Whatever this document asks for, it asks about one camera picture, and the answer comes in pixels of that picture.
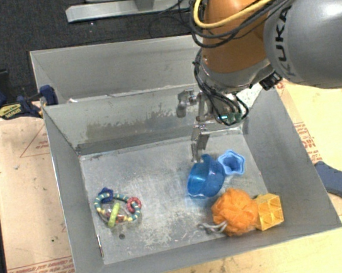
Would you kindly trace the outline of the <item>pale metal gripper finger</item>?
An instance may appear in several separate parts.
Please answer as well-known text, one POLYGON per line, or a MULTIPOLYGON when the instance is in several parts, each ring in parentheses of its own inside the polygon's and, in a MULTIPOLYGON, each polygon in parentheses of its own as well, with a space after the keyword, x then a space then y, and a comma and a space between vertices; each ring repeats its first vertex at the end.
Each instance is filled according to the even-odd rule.
POLYGON ((191 134, 191 152, 192 152, 192 162, 197 163, 200 162, 200 150, 199 150, 199 142, 198 139, 200 138, 201 130, 200 127, 195 126, 192 129, 191 134))
POLYGON ((204 151, 207 147, 209 137, 210 137, 210 132, 208 130, 200 130, 195 133, 199 160, 200 160, 202 151, 204 151))

